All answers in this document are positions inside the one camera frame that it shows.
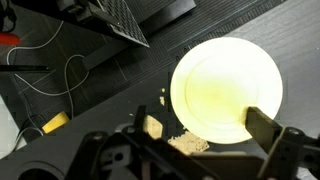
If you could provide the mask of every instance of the dark workbench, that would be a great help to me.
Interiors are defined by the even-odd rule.
[[[271,55],[280,69],[284,86],[282,105],[275,120],[284,126],[300,128],[312,137],[317,137],[320,132],[319,9],[319,0],[289,0],[227,35],[250,40]],[[53,166],[62,174],[66,173],[86,133],[100,130],[113,133],[119,124],[133,121],[130,114],[135,114],[141,104],[147,105],[149,113],[161,122],[175,121],[170,107],[162,107],[159,102],[162,88],[166,89],[164,96],[169,102],[168,86],[175,65],[172,63],[154,72],[148,79],[79,115],[54,134],[39,138],[6,160],[1,160],[1,178],[14,179],[19,171],[29,166],[44,167],[39,162],[50,164],[50,167],[46,165],[49,169]],[[165,128],[168,137],[179,133],[179,123],[171,126]],[[211,149],[263,155],[251,141],[228,146],[212,144]]]

